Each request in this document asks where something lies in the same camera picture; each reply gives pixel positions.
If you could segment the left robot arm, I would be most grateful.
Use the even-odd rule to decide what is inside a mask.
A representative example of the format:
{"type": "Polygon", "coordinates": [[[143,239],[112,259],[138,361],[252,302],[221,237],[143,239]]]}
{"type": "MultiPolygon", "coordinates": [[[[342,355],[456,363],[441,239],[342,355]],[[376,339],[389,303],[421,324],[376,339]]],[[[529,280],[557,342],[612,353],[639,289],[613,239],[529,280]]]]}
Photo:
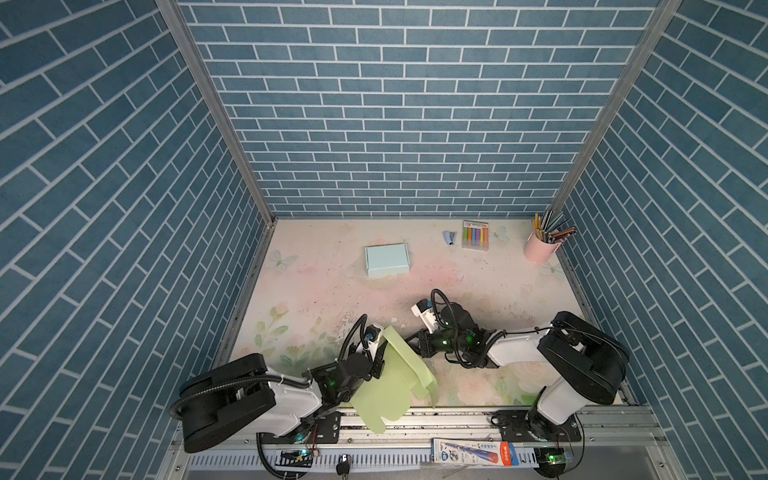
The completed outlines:
{"type": "Polygon", "coordinates": [[[280,374],[253,353],[188,380],[170,407],[181,422],[184,451],[208,450],[249,426],[275,438],[304,440],[315,424],[381,376],[386,349],[385,340],[362,342],[302,377],[280,374]]]}

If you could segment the coloured marker pack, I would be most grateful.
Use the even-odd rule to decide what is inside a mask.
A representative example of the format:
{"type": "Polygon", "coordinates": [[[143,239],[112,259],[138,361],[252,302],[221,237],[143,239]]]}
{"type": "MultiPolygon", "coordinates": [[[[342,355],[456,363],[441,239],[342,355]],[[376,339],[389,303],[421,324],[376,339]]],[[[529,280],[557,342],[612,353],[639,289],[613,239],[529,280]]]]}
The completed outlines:
{"type": "Polygon", "coordinates": [[[489,225],[487,222],[464,220],[462,223],[462,247],[472,250],[489,249],[489,225]]]}

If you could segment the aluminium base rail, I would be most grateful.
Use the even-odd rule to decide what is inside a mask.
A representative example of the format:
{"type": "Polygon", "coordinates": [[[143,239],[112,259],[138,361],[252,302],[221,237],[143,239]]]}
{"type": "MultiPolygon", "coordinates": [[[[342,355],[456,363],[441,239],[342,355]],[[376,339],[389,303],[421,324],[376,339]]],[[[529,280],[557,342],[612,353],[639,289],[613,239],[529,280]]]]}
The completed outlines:
{"type": "Polygon", "coordinates": [[[578,442],[507,442],[489,419],[492,413],[523,407],[418,407],[396,421],[386,421],[384,434],[374,434],[351,408],[342,408],[337,444],[283,444],[258,434],[249,426],[222,444],[188,454],[174,439],[161,468],[162,479],[240,478],[260,473],[265,466],[280,477],[301,479],[321,474],[331,479],[359,478],[364,474],[414,473],[423,478],[438,470],[450,479],[459,472],[493,473],[508,478],[513,473],[542,479],[680,479],[667,435],[648,406],[587,406],[576,414],[583,439],[578,442]],[[519,466],[490,467],[437,463],[432,440],[507,442],[514,447],[519,466]]]}

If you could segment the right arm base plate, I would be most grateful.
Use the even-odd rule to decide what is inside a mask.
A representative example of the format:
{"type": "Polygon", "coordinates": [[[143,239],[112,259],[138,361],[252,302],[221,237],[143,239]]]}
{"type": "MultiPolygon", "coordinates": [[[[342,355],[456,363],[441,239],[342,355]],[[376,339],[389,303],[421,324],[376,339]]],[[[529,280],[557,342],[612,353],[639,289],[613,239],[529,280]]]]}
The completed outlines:
{"type": "Polygon", "coordinates": [[[563,424],[547,420],[534,407],[498,410],[491,414],[490,423],[507,442],[578,442],[583,439],[582,429],[574,415],[563,424]]]}

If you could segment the pink pencil cup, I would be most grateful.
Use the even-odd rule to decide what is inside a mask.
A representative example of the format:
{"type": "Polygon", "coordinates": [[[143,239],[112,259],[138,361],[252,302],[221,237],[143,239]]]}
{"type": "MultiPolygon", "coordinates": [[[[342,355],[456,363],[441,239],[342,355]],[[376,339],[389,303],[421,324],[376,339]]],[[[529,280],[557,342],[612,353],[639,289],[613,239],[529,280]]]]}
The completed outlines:
{"type": "Polygon", "coordinates": [[[524,246],[523,255],[529,262],[536,265],[542,265],[550,260],[561,245],[562,241],[547,243],[540,240],[534,233],[531,233],[524,246]]]}

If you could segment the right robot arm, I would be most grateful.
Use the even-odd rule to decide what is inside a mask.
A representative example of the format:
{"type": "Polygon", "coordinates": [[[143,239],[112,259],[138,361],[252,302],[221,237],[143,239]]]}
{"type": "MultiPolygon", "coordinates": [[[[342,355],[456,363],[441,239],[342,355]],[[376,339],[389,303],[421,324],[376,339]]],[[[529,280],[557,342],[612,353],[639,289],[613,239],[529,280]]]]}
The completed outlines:
{"type": "Polygon", "coordinates": [[[413,349],[423,358],[443,353],[465,369],[546,362],[555,370],[555,381],[537,394],[523,425],[507,429],[535,441],[579,436],[576,413],[589,403],[612,404],[630,361],[618,340],[567,311],[545,326],[515,332],[483,329],[455,302],[422,299],[411,311],[425,327],[406,341],[416,339],[413,349]]]}

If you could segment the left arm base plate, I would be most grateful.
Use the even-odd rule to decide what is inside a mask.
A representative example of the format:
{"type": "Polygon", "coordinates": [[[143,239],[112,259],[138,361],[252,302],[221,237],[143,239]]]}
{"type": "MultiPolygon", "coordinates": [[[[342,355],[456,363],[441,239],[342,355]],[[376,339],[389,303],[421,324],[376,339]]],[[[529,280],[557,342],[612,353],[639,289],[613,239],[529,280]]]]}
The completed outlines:
{"type": "Polygon", "coordinates": [[[310,419],[277,439],[276,442],[309,446],[337,444],[340,436],[341,419],[342,414],[340,412],[333,412],[318,419],[310,419]]]}

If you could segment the light green paper box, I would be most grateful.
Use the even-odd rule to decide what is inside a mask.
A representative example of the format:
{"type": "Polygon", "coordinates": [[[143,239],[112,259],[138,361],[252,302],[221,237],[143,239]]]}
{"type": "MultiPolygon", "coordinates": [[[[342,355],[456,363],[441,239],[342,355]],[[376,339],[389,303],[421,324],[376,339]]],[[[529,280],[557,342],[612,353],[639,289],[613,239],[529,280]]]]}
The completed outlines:
{"type": "Polygon", "coordinates": [[[411,408],[413,397],[425,400],[438,390],[432,371],[393,327],[386,327],[382,337],[386,348],[380,377],[364,382],[350,400],[374,434],[385,433],[385,420],[399,420],[411,408]]]}

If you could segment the red white blue package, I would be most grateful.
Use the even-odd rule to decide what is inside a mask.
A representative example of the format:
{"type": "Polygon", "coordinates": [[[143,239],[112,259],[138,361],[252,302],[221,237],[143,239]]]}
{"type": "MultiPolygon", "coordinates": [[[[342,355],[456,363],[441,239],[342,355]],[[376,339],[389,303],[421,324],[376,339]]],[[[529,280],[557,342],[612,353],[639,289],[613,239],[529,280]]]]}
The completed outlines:
{"type": "Polygon", "coordinates": [[[432,440],[431,450],[437,463],[490,467],[520,465],[514,447],[507,442],[435,438],[432,440]]]}

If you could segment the light blue paper box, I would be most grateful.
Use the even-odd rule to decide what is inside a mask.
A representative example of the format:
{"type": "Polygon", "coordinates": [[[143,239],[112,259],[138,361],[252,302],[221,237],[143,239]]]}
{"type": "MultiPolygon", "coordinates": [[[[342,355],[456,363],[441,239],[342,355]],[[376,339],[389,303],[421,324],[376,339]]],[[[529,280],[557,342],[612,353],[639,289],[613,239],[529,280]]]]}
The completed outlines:
{"type": "Polygon", "coordinates": [[[411,269],[408,247],[404,243],[364,248],[366,273],[370,279],[407,274],[411,269]]]}

